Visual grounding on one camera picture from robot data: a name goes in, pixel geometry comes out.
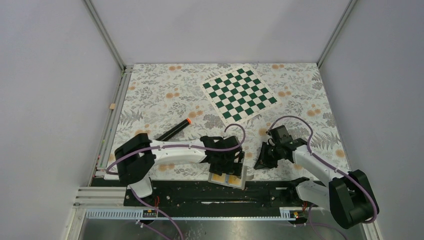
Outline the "grey leather card holder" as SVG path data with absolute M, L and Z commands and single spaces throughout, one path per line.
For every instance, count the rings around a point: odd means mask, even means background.
M 207 182 L 219 187 L 226 187 L 232 189 L 244 190 L 246 182 L 253 180 L 254 174 L 249 175 L 246 166 L 242 167 L 241 176 L 225 174 L 222 175 L 216 173 L 210 173 Z

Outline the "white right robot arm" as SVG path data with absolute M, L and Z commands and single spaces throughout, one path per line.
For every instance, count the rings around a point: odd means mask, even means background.
M 374 219 L 380 209 L 367 175 L 357 169 L 343 172 L 310 151 L 307 141 L 293 139 L 285 126 L 268 131 L 270 139 L 263 142 L 254 169 L 273 169 L 282 160 L 302 166 L 316 177 L 291 181 L 287 201 L 299 206 L 304 201 L 329 211 L 338 225 L 349 229 Z

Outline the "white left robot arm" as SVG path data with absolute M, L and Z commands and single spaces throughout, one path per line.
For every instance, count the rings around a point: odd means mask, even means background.
M 189 141 L 158 141 L 146 133 L 133 137 L 114 152 L 115 162 L 106 168 L 105 177 L 119 182 L 136 193 L 144 206 L 152 204 L 155 192 L 148 176 L 160 165 L 208 164 L 215 175 L 241 177 L 244 152 L 236 136 L 202 136 Z

